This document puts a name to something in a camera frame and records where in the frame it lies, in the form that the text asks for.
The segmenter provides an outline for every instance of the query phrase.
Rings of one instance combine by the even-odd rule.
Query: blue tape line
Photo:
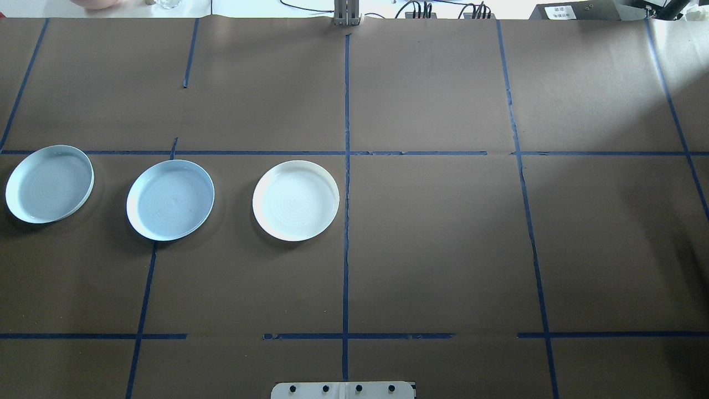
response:
[[[672,113],[672,119],[674,120],[674,126],[677,128],[677,134],[679,135],[679,140],[682,142],[682,149],[684,149],[684,154],[687,158],[687,163],[689,164],[689,169],[692,171],[692,178],[694,179],[694,185],[697,187],[697,192],[699,193],[699,199],[702,202],[702,207],[704,208],[704,215],[709,221],[709,207],[707,206],[707,200],[704,197],[704,190],[702,190],[702,185],[699,182],[699,177],[697,176],[697,170],[694,167],[694,161],[692,161],[691,153],[689,152],[689,146],[687,145],[687,140],[684,137],[684,132],[682,131],[682,126],[679,123],[679,117],[677,117],[677,110],[674,108],[674,103],[672,102],[672,96],[669,94],[669,89],[667,87],[667,81],[665,80],[664,73],[662,72],[662,67],[660,66],[659,58],[657,57],[657,51],[655,50],[655,40],[652,38],[652,30],[650,29],[649,20],[645,19],[645,30],[647,31],[647,39],[650,41],[650,53],[652,54],[652,60],[655,64],[655,69],[657,69],[657,74],[659,75],[660,82],[662,83],[662,89],[665,92],[665,97],[667,98],[667,105],[669,105],[669,110]]]
[[[352,151],[350,155],[488,155],[487,151]]]
[[[345,247],[342,277],[342,380],[350,379],[350,35],[345,36]]]
[[[685,156],[685,153],[680,151],[521,151],[521,154],[522,156]]]
[[[194,19],[194,28],[192,28],[192,44],[189,46],[189,57],[187,58],[187,69],[184,71],[184,80],[182,87],[187,88],[189,83],[189,71],[192,69],[192,57],[194,56],[194,43],[197,42],[197,29],[199,29],[199,18]]]
[[[27,86],[27,80],[30,77],[30,72],[32,71],[32,66],[35,64],[37,59],[37,53],[40,51],[40,46],[42,45],[42,40],[44,40],[44,35],[47,32],[47,25],[49,24],[49,18],[45,18],[44,25],[42,25],[42,31],[40,32],[40,37],[37,38],[37,44],[35,44],[35,50],[32,53],[32,58],[30,58],[30,63],[27,65],[27,70],[25,71],[25,77],[22,79],[22,84],[20,84],[20,89],[17,91],[17,97],[15,97],[15,104],[12,106],[10,111],[10,117],[7,119],[7,125],[5,125],[5,131],[0,138],[0,153],[3,153],[2,149],[7,141],[7,136],[10,134],[10,128],[12,127],[12,121],[15,120],[15,113],[17,112],[17,107],[20,106],[20,100],[22,99],[22,93],[25,92],[25,86]]]
[[[136,334],[2,333],[0,339],[135,339]],[[143,339],[187,339],[187,334],[145,334]]]
[[[552,380],[552,395],[559,399],[559,383],[557,381],[557,367],[554,365],[554,351],[552,350],[552,340],[545,339],[545,347],[547,348],[547,363],[549,365],[549,377]]]
[[[147,302],[150,299],[150,286],[152,285],[152,274],[155,271],[155,259],[157,257],[157,241],[152,243],[152,256],[150,257],[150,268],[147,271],[145,281],[145,294],[143,294],[143,307],[140,309],[140,320],[138,321],[138,333],[135,337],[135,347],[133,347],[133,360],[130,363],[130,374],[128,376],[128,388],[125,391],[125,399],[130,399],[133,395],[133,383],[135,382],[135,370],[138,368],[138,356],[140,355],[140,342],[143,340],[143,327],[145,326],[145,314],[147,313]]]
[[[30,155],[34,150],[6,150],[5,155]],[[258,150],[87,150],[87,155],[345,155],[344,151],[258,151]],[[683,152],[664,151],[521,151],[522,156],[685,156]],[[709,151],[695,151],[691,156],[708,156]],[[488,155],[487,151],[350,151],[350,156],[389,155]]]
[[[611,331],[611,332],[521,332],[519,339],[563,339],[563,338],[709,338],[706,331]]]
[[[135,334],[0,334],[0,339],[135,339]]]
[[[280,339],[451,339],[455,337],[452,332],[435,333],[303,333],[303,334],[264,334],[263,340],[277,341]]]
[[[505,91],[507,94],[507,105],[510,111],[510,124],[512,125],[513,139],[515,141],[515,158],[517,158],[517,170],[520,176],[520,185],[522,187],[522,199],[525,204],[525,216],[527,218],[527,230],[532,243],[532,257],[534,261],[534,272],[537,279],[537,296],[539,297],[539,308],[542,315],[542,326],[544,332],[549,332],[549,321],[547,319],[547,305],[544,299],[544,288],[542,287],[542,273],[539,267],[539,256],[537,255],[537,242],[534,235],[534,226],[532,225],[532,212],[530,211],[529,197],[527,195],[527,183],[524,176],[524,165],[522,164],[522,150],[520,149],[520,139],[517,133],[517,122],[512,109],[512,90],[510,89],[510,77],[507,70],[507,59],[505,57],[505,43],[502,37],[502,25],[500,20],[496,20],[497,36],[500,44],[500,59],[502,60],[502,73],[505,77]],[[549,376],[552,380],[552,394],[554,399],[559,399],[559,389],[557,387],[557,373],[554,366],[554,354],[552,352],[551,342],[547,342],[547,360],[549,363]]]
[[[177,137],[175,137],[175,141],[172,143],[172,150],[170,150],[170,160],[175,159],[175,148],[177,148]]]

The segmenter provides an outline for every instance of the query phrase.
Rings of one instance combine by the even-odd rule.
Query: glass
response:
[[[164,9],[173,9],[182,2],[182,0],[157,0],[157,3]]]

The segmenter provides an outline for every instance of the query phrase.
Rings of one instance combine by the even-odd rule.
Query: white plate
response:
[[[76,212],[94,188],[94,169],[78,148],[51,146],[25,158],[10,175],[5,201],[29,223],[49,223]]]
[[[209,174],[188,160],[151,166],[133,183],[125,211],[133,228],[156,241],[170,241],[200,227],[214,205]]]
[[[340,206],[340,192],[322,166],[290,160],[261,177],[252,205],[256,220],[268,234],[284,241],[303,241],[330,226]]]

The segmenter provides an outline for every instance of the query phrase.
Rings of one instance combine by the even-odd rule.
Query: label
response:
[[[576,14],[571,6],[544,7],[549,19],[560,21],[564,19],[576,19]]]

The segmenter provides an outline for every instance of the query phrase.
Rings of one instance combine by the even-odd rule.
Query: cable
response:
[[[394,19],[397,19],[398,16],[399,16],[399,14],[404,10],[404,8],[406,8],[407,5],[412,4],[412,3],[413,3],[413,13],[414,13],[414,16],[416,15],[416,12],[417,12],[417,11],[418,11],[418,13],[420,13],[420,12],[421,12],[421,3],[419,3],[419,2],[416,1],[416,0],[409,0],[409,1],[406,2],[406,4],[404,4],[403,6],[401,6],[401,8],[399,9],[398,13],[396,13],[396,16],[394,17]]]
[[[334,12],[335,12],[335,10],[313,10],[313,9],[305,9],[305,8],[303,8],[303,7],[294,6],[293,4],[288,4],[288,3],[286,3],[286,2],[283,1],[283,0],[278,0],[278,1],[280,1],[281,4],[283,4],[284,6],[292,7],[292,8],[294,8],[294,9],[298,9],[298,10],[315,11],[316,13],[334,13]]]
[[[490,7],[485,5],[485,1],[481,2],[480,5],[478,6],[478,12],[475,14],[475,19],[484,19],[485,18],[485,13],[486,10],[489,10]]]
[[[473,6],[473,17],[475,17],[475,11],[477,10],[477,7],[476,7],[475,4],[473,4],[473,3],[468,3],[468,4],[466,4],[466,5],[463,6],[463,9],[462,9],[462,10],[460,10],[460,14],[458,14],[458,19],[460,19],[460,17],[463,16],[463,11],[465,11],[465,9],[467,9],[467,8],[470,7],[470,6]]]

